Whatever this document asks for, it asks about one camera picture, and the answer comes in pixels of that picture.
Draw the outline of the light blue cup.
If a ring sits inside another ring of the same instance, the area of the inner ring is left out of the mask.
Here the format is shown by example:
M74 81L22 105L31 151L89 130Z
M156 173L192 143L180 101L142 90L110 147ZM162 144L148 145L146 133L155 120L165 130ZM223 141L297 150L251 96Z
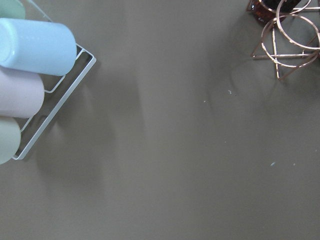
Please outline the light blue cup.
M73 68L77 44L71 30L55 22L1 18L0 65L63 76Z

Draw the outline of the pink cup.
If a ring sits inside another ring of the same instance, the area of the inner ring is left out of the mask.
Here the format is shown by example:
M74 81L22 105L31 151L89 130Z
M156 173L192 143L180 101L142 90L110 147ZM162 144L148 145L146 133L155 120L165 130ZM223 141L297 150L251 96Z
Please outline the pink cup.
M37 73L0 68L1 116L31 118L41 109L44 97L44 84Z

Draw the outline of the white cup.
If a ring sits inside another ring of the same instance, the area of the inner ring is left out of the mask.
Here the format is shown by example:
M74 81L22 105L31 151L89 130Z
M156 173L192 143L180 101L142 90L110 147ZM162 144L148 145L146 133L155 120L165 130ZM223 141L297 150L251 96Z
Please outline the white cup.
M20 126L14 118L0 117L0 164L8 162L21 143Z

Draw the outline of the green cup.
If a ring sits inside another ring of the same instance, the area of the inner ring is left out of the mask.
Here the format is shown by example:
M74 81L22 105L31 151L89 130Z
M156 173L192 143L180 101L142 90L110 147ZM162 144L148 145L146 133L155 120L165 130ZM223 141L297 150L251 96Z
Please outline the green cup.
M26 9L19 0L0 0L0 17L25 19Z

